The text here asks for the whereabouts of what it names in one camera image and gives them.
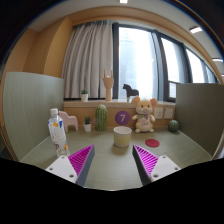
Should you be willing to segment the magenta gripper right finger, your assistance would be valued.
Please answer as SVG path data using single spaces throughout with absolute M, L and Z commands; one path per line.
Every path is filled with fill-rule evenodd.
M 168 156 L 157 156 L 138 145 L 133 146 L 132 153 L 143 186 L 180 170 Z

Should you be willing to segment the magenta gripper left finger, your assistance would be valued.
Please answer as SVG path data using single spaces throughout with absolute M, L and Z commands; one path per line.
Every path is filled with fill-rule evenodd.
M 46 168 L 46 171 L 83 187 L 94 155 L 95 148 L 90 145 L 69 157 L 60 156 Z

